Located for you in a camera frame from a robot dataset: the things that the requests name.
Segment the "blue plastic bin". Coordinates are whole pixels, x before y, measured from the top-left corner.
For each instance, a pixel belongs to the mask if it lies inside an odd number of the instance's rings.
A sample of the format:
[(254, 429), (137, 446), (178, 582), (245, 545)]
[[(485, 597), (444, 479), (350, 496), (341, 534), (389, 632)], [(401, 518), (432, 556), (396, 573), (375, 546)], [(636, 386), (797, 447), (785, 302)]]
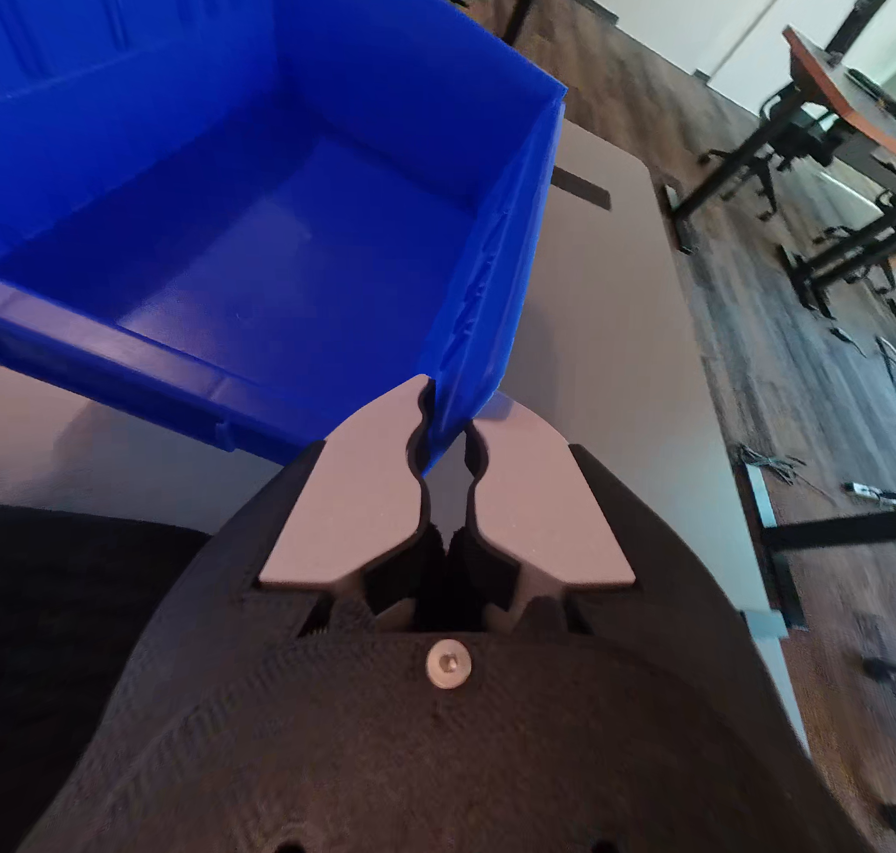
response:
[(504, 376), (566, 87), (445, 0), (1, 0), (2, 365), (286, 465)]

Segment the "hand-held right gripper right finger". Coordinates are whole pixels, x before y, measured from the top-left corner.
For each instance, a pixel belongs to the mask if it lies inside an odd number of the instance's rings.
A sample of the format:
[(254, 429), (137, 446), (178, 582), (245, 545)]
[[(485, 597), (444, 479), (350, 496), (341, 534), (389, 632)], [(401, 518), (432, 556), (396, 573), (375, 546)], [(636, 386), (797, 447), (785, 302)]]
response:
[(635, 582), (566, 438), (496, 392), (466, 429), (466, 529), (479, 590), (618, 589)]

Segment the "black office chair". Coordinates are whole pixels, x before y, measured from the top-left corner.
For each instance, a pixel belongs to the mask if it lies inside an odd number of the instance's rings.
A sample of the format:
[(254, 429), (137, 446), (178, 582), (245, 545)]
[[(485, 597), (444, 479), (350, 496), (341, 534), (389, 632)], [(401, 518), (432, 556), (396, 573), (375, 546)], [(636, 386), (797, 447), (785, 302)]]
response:
[(778, 213), (778, 199), (771, 177), (771, 164), (778, 157), (779, 173), (790, 170), (796, 161), (809, 158), (828, 167), (850, 129), (836, 111), (827, 106), (812, 115), (805, 107), (807, 94), (796, 83), (785, 85), (766, 99), (759, 109), (759, 124), (733, 152), (709, 149), (698, 158), (700, 165), (712, 158), (721, 160), (719, 167), (678, 206), (677, 215), (690, 217), (714, 196), (723, 184), (736, 176), (733, 186), (721, 195), (725, 202), (745, 186), (751, 177), (760, 181), (758, 195), (767, 200), (767, 209), (759, 220), (768, 221)]

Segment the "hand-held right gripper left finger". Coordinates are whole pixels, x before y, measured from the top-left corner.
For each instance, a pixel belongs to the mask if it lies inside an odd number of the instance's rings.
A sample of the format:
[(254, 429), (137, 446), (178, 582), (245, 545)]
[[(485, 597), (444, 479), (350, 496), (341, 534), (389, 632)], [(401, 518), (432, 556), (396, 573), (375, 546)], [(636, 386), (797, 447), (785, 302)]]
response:
[(368, 402), (324, 440), (258, 576), (263, 589), (355, 590), (364, 573), (429, 523), (427, 398), (416, 375)]

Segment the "person's black trousers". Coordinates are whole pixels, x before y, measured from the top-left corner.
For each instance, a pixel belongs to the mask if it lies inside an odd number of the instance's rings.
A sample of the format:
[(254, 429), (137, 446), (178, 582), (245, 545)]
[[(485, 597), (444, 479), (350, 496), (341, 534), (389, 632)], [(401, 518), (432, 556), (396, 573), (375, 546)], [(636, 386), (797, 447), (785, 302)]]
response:
[(69, 778), (146, 624), (209, 540), (2, 505), (2, 851), (16, 850)]

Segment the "wooden office desk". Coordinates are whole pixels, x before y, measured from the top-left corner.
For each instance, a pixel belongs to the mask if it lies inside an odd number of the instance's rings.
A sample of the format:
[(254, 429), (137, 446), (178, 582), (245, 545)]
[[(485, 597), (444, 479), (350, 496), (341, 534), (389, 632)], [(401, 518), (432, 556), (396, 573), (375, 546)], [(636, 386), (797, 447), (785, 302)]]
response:
[(782, 108), (769, 121), (759, 124), (743, 142), (711, 174), (707, 175), (684, 199), (673, 198), (676, 193), (666, 187), (666, 214), (678, 248), (693, 252), (691, 219), (722, 187), (753, 158), (773, 136), (783, 131), (787, 123), (806, 103), (831, 109), (856, 132), (864, 135), (874, 146), (895, 153), (895, 120), (876, 99), (850, 79), (847, 69), (834, 66), (823, 50), (802, 32), (791, 26), (782, 32), (790, 50), (790, 78), (794, 89), (782, 101)]

